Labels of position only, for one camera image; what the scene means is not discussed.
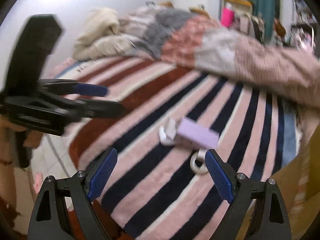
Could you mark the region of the person's left hand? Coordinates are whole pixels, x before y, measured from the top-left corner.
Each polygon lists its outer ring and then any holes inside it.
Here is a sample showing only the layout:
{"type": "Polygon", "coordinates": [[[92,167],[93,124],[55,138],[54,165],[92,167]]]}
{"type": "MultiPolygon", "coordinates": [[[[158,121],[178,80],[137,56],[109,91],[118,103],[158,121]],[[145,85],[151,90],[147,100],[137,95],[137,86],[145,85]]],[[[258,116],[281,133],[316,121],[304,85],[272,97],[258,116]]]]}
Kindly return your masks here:
{"type": "Polygon", "coordinates": [[[32,131],[1,115],[1,167],[13,168],[17,161],[20,168],[30,164],[32,149],[38,148],[43,133],[32,131]]]}

